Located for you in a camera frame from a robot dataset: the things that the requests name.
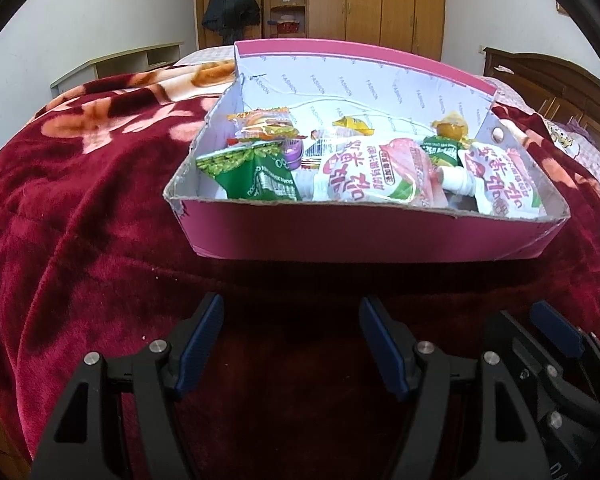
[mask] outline dark jacket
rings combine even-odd
[[[260,24],[256,0],[209,0],[202,26],[222,36],[222,44],[234,44],[244,37],[244,27]]]

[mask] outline wooden wardrobe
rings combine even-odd
[[[445,0],[307,0],[310,38],[357,41],[440,60]]]
[[[202,27],[208,0],[196,0],[200,48],[221,44]],[[261,27],[249,27],[246,38],[275,37],[267,21],[294,10],[301,21],[295,37],[327,38],[387,46],[440,60],[445,28],[445,0],[258,0]]]

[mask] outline purple container lid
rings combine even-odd
[[[297,170],[302,163],[302,152],[304,151],[302,140],[288,140],[282,145],[282,151],[289,170]]]

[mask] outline red blanket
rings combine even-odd
[[[208,92],[232,69],[89,83],[0,152],[0,417],[23,453],[35,454],[84,354],[138,351],[210,290],[224,296],[224,328],[179,411],[209,480],[380,476],[404,407],[385,392],[358,327],[363,294],[458,355],[481,350],[488,314],[523,316],[540,299],[600,336],[600,187],[546,140],[539,116],[515,109],[496,111],[527,133],[571,207],[540,258],[339,266],[196,256],[162,190],[215,102]],[[137,465],[133,420],[127,427]]]

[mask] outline wooden shelf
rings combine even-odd
[[[304,10],[304,5],[285,4],[271,7],[271,12],[279,12],[280,10]]]
[[[51,83],[51,95],[58,97],[61,93],[94,79],[117,74],[146,72],[173,64],[181,57],[180,46],[182,43],[179,41],[134,48],[91,59]]]
[[[305,32],[288,32],[287,34],[272,34],[272,38],[306,38]]]

